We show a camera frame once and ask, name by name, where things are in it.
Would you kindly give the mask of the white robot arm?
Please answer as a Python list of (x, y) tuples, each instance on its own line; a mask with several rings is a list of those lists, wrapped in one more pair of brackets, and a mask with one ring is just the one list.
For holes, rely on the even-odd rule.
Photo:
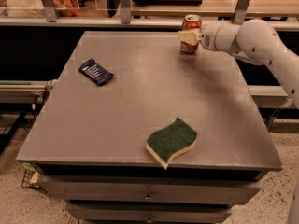
[[(267, 21), (250, 20), (241, 25), (218, 21), (201, 29), (182, 29), (178, 36), (183, 43), (266, 66), (299, 108), (299, 56), (286, 47)], [(226, 224), (298, 224), (298, 182), (289, 184), (274, 175), (265, 179), (265, 187), (269, 202), (263, 203), (262, 197), (256, 196)]]

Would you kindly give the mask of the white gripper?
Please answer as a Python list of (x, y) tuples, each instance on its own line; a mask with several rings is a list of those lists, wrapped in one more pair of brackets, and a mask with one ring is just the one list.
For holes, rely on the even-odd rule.
[[(200, 40), (198, 28), (181, 30), (178, 32), (181, 42), (189, 45), (197, 45)], [(201, 31), (201, 45), (211, 51), (230, 52), (232, 49), (233, 32), (232, 25), (228, 22), (214, 22), (204, 25)]]

